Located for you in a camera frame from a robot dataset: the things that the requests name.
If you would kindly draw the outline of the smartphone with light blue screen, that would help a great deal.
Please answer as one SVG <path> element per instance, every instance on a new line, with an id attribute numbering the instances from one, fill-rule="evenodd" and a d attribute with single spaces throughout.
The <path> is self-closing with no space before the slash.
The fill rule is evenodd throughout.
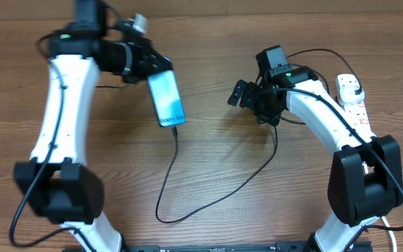
<path id="1" fill-rule="evenodd" d="M 148 87 L 160 127 L 172 127 L 186 122 L 183 103 L 172 70 L 149 76 Z"/>

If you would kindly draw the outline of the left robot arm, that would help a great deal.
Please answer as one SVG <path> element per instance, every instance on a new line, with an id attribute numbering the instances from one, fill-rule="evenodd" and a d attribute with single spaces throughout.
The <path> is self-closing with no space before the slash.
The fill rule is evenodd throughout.
<path id="1" fill-rule="evenodd" d="M 77 1 L 74 20 L 41 38 L 47 47 L 39 52 L 49 69 L 43 123 L 29 160 L 14 166 L 20 206 L 70 232 L 84 251 L 127 250 L 104 213 L 104 185 L 87 168 L 87 127 L 100 75 L 135 84 L 172 68 L 146 38 L 142 15 L 116 17 L 113 28 L 122 37 L 108 40 L 110 9 L 104 1 Z"/>

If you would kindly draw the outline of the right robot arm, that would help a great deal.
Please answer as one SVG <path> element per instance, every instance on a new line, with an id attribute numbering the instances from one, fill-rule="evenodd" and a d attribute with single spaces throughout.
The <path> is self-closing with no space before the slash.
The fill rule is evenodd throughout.
<path id="1" fill-rule="evenodd" d="M 297 116 L 332 158 L 327 198 L 331 214 L 305 241 L 279 241 L 277 251 L 370 251 L 360 235 L 403 205 L 400 146 L 392 136 L 376 136 L 363 106 L 359 80 L 346 75 L 334 100 L 315 70 L 289 63 L 276 45 L 256 56 L 255 81 L 236 83 L 229 104 L 250 109 L 260 124 L 277 126 L 284 111 Z"/>

